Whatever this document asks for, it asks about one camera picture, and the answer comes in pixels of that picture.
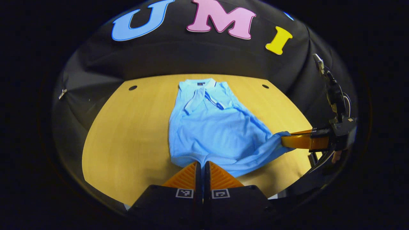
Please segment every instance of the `yellow letter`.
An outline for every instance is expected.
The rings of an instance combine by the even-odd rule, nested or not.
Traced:
[[[278,55],[283,53],[283,47],[288,39],[292,38],[292,35],[285,29],[276,26],[277,34],[274,37],[273,41],[269,44],[266,44],[265,47]]]

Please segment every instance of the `table surface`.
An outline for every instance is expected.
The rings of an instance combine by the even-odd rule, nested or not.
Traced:
[[[182,169],[171,163],[168,142],[178,85],[186,79],[207,78],[227,82],[238,100],[272,133],[312,128],[268,80],[220,74],[134,79],[123,82],[92,124],[83,148],[85,180],[107,196],[132,205],[149,185],[162,185]],[[238,180],[257,185],[267,197],[273,196],[311,168],[308,155],[308,150],[293,150]]]

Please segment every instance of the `light blue polo shirt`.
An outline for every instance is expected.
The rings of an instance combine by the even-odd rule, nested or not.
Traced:
[[[213,79],[179,83],[169,120],[171,161],[185,167],[198,161],[202,170],[212,161],[238,177],[256,170],[293,149],[281,145],[281,136],[241,104],[227,82]]]

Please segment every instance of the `letter u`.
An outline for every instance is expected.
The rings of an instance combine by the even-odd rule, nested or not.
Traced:
[[[154,31],[162,24],[163,20],[165,19],[165,13],[168,4],[174,1],[175,0],[164,0],[149,5],[148,8],[152,8],[149,21],[138,28],[131,28],[130,22],[132,20],[132,17],[137,12],[139,12],[140,9],[129,12],[118,18],[113,22],[114,27],[112,28],[112,39],[114,39],[115,41],[126,41],[141,37],[147,33]]]

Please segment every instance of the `pink letter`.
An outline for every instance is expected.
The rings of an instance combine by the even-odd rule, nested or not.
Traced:
[[[216,0],[193,0],[198,5],[193,24],[187,26],[191,32],[209,32],[211,27],[207,24],[210,17],[216,31],[223,32],[230,24],[233,28],[228,33],[233,37],[250,39],[250,26],[255,13],[242,7],[235,8],[230,13],[226,13],[220,3]]]

